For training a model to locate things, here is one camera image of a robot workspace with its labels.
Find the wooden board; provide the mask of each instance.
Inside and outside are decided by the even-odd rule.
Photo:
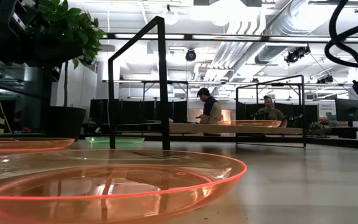
[[[301,128],[265,128],[247,127],[240,125],[218,125],[218,124],[169,124],[171,133],[247,133],[247,134],[302,134]]]

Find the monitor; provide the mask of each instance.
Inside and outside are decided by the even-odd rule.
[[[358,121],[358,100],[335,99],[337,121]]]

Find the person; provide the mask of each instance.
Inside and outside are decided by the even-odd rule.
[[[204,102],[203,114],[197,117],[201,118],[200,124],[218,124],[218,121],[222,120],[222,109],[219,102],[211,96],[207,88],[198,90],[197,97]],[[204,133],[204,136],[220,136],[220,134]]]
[[[258,111],[258,113],[265,113],[268,114],[268,119],[269,120],[279,120],[279,121],[283,121],[281,127],[285,128],[288,124],[287,119],[285,119],[284,114],[274,108],[273,105],[273,100],[271,97],[269,96],[264,96],[264,100],[265,100],[265,108],[262,108]]]

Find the wall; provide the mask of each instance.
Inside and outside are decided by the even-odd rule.
[[[68,65],[67,105],[86,109],[85,121],[89,117],[91,100],[96,98],[97,74],[96,67],[85,67],[82,64],[74,70],[72,61]],[[63,106],[64,74],[60,74],[58,82],[52,83],[51,106]]]

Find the security camera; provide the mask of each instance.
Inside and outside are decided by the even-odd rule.
[[[194,49],[188,49],[187,53],[186,53],[186,61],[188,62],[192,62],[194,60],[196,60],[196,52],[194,51]]]

